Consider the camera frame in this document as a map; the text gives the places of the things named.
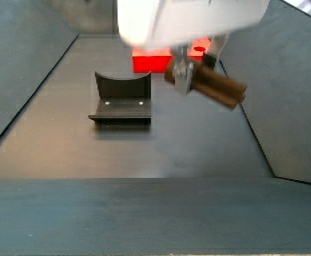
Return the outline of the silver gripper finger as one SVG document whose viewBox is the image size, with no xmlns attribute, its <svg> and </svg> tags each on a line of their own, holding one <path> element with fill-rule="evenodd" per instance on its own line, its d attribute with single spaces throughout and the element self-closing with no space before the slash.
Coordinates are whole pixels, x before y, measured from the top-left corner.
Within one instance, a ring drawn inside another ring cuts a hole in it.
<svg viewBox="0 0 311 256">
<path fill-rule="evenodd" d="M 215 59 L 219 58 L 220 52 L 225 46 L 229 34 L 221 34 L 210 37 L 210 44 L 206 50 L 206 54 Z"/>
<path fill-rule="evenodd" d="M 193 63 L 188 58 L 186 52 L 186 46 L 176 46 L 170 49 L 173 57 L 172 76 L 174 79 L 174 89 L 181 94 L 186 94 L 189 91 L 193 71 Z"/>
</svg>

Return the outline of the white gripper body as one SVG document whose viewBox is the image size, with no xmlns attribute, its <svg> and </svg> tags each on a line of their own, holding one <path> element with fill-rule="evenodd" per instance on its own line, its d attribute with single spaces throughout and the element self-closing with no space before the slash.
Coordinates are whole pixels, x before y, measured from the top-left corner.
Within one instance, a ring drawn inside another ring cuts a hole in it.
<svg viewBox="0 0 311 256">
<path fill-rule="evenodd" d="M 132 47 L 156 50 L 256 25 L 269 0 L 116 0 L 117 28 Z"/>
</svg>

